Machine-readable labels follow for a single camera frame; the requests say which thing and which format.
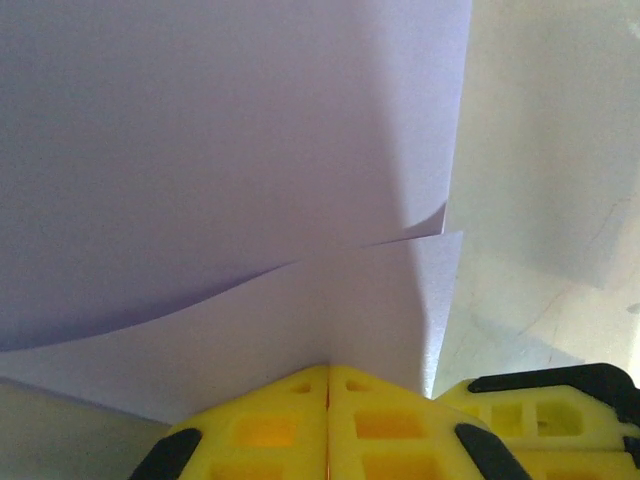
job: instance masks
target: yellow plastic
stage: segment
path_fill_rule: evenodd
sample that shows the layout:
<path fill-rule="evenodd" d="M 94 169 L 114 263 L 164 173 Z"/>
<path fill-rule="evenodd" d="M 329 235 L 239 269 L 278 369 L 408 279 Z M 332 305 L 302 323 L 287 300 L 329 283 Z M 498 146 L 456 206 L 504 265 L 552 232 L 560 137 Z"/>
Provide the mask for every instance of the yellow plastic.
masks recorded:
<path fill-rule="evenodd" d="M 462 382 L 437 401 L 479 418 L 512 450 L 624 451 L 640 428 L 569 386 L 471 393 Z"/>
<path fill-rule="evenodd" d="M 638 429 L 608 406 L 564 386 L 471 394 L 467 384 L 431 401 L 353 368 L 313 367 L 167 435 L 202 433 L 179 480 L 486 480 L 455 433 L 488 430 L 486 420 L 532 480 L 640 480 L 622 445 Z"/>
<path fill-rule="evenodd" d="M 325 480 L 328 367 L 313 367 L 174 426 L 202 432 L 180 480 Z"/>
<path fill-rule="evenodd" d="M 454 433 L 477 419 L 348 367 L 329 375 L 331 480 L 483 480 Z"/>
<path fill-rule="evenodd" d="M 533 480 L 640 480 L 624 452 L 532 452 L 515 456 Z"/>

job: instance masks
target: white paper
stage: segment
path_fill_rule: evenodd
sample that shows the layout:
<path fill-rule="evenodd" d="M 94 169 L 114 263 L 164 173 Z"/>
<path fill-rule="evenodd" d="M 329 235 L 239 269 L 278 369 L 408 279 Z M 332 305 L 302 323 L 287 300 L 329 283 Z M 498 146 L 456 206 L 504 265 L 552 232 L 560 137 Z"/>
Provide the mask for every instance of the white paper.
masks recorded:
<path fill-rule="evenodd" d="M 401 241 L 283 267 L 151 322 L 0 353 L 0 377 L 168 423 L 317 363 L 428 392 L 460 240 Z"/>
<path fill-rule="evenodd" d="M 2 9 L 0 350 L 442 230 L 470 0 Z"/>

